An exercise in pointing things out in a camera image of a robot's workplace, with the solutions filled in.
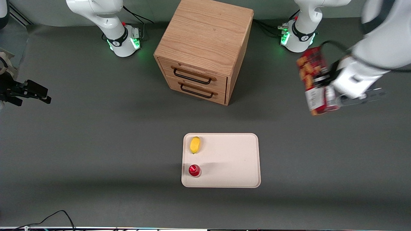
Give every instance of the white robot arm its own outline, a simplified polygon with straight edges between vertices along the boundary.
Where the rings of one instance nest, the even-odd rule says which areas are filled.
[[[292,52],[303,52],[311,45],[314,32],[323,18],[320,7],[340,7],[347,5],[351,0],[294,0],[300,7],[297,20],[293,18],[284,23],[279,29],[285,28],[286,34],[281,45]]]
[[[364,38],[341,60],[331,82],[352,99],[364,97],[390,70],[411,63],[410,0],[367,0],[361,22]]]
[[[123,7],[123,0],[66,0],[66,3],[71,11],[94,22],[103,31],[117,56],[130,56],[140,48],[137,28],[123,25],[116,15],[107,16],[118,13]]]
[[[5,27],[9,22],[9,0],[0,0],[0,29]]]

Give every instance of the gray table surface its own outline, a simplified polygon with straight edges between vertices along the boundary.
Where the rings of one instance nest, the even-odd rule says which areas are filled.
[[[19,80],[46,86],[53,100],[0,114],[1,226],[65,209],[76,226],[411,230],[409,74],[378,81],[383,101],[313,117],[300,54],[253,25],[222,106],[168,88],[152,55],[165,28],[147,25],[143,48],[119,58],[97,27],[29,27]],[[324,19],[319,31],[317,45],[361,39],[357,18]],[[255,133],[260,187],[185,188],[189,132]],[[69,223],[57,215],[44,225]]]

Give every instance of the wooden cabinet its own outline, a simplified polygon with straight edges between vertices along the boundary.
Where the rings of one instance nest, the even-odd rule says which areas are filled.
[[[222,2],[181,0],[154,52],[169,87],[228,105],[253,15]]]

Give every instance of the red bottle cap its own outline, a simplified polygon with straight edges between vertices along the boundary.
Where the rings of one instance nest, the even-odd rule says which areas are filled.
[[[188,168],[188,172],[192,176],[198,176],[200,175],[201,169],[197,164],[193,164]]]

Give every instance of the plastic tray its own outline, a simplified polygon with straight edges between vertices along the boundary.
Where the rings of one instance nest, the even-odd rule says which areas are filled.
[[[196,154],[191,139],[200,137]],[[197,164],[199,177],[188,168]],[[186,187],[256,188],[261,183],[258,137],[253,133],[188,133],[184,136],[181,183]]]

